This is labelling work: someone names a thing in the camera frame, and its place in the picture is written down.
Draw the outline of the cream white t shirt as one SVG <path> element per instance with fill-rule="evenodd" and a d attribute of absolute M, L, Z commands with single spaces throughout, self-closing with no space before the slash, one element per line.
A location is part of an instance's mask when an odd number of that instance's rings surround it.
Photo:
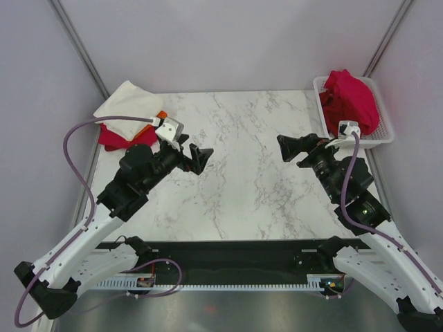
<path fill-rule="evenodd" d="M 162 98 L 126 80 L 94 112 L 93 116 L 96 118 L 105 116 L 151 118 L 157 116 L 162 110 Z M 148 122 L 133 120 L 105 120 L 102 123 L 108 130 L 126 141 L 132 141 L 148 125 Z"/>

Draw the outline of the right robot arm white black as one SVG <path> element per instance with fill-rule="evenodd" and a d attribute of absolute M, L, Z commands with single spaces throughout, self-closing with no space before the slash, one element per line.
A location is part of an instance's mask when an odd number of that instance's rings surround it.
<path fill-rule="evenodd" d="M 314 171 L 336 205 L 338 220 L 390 270 L 380 269 L 338 236 L 320 245 L 318 267 L 328 273 L 338 270 L 365 286 L 392 309 L 405 331 L 441 331 L 442 280 L 419 258 L 387 209 L 368 191 L 374 179 L 358 156 L 358 137 L 353 137 L 352 155 L 341 161 L 335 158 L 335 142 L 314 133 L 299 138 L 279 135 L 277 141 L 286 163 L 306 154 L 297 166 Z"/>

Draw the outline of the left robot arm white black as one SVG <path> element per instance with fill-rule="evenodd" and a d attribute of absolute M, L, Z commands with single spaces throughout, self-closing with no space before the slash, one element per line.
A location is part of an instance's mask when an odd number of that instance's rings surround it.
<path fill-rule="evenodd" d="M 54 320 L 68 313 L 87 290 L 115 274 L 134 269 L 144 272 L 152 256 L 138 237 L 117 249 L 88 261 L 87 257 L 108 235 L 130 220 L 148 201 L 147 195 L 174 169 L 200 175 L 213 149 L 190 144 L 190 155 L 183 147 L 161 142 L 153 152 L 147 145 L 130 147 L 119 161 L 116 175 L 92 199 L 91 211 L 52 250 L 34 262 L 22 261 L 14 269 L 25 288 L 15 312 L 15 325 L 27 297 L 32 297 L 41 315 Z"/>

